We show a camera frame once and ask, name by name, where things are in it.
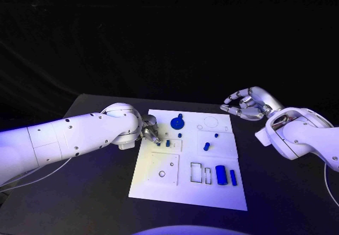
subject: dark table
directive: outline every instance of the dark table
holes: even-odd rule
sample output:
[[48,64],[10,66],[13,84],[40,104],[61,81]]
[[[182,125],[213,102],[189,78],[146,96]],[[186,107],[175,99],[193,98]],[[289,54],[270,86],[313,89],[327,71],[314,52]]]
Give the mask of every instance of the dark table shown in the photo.
[[[100,112],[115,102],[131,104],[141,114],[149,109],[225,114],[218,105],[84,94],[65,117]],[[273,146],[263,147],[254,132],[265,120],[231,116],[231,121],[248,211],[128,198],[140,142],[124,151],[111,144],[13,191],[0,209],[0,233],[124,235],[169,225],[203,225],[250,234],[338,234],[339,208],[325,187],[323,161],[312,154],[291,161]],[[45,176],[63,162],[20,183]],[[327,172],[339,198],[339,173]]]

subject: blue object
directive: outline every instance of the blue object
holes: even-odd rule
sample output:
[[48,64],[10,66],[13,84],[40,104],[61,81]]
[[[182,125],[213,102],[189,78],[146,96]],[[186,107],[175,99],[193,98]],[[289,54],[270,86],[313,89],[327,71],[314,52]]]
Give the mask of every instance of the blue object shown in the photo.
[[175,130],[180,130],[183,128],[183,125],[185,121],[182,119],[182,114],[179,114],[177,117],[172,119],[170,126]]
[[216,172],[218,185],[226,185],[228,184],[228,177],[226,177],[225,166],[218,165],[215,167],[215,172]]
[[203,150],[208,151],[209,143],[205,144]]
[[231,170],[229,173],[231,173],[232,185],[237,186],[235,170]]

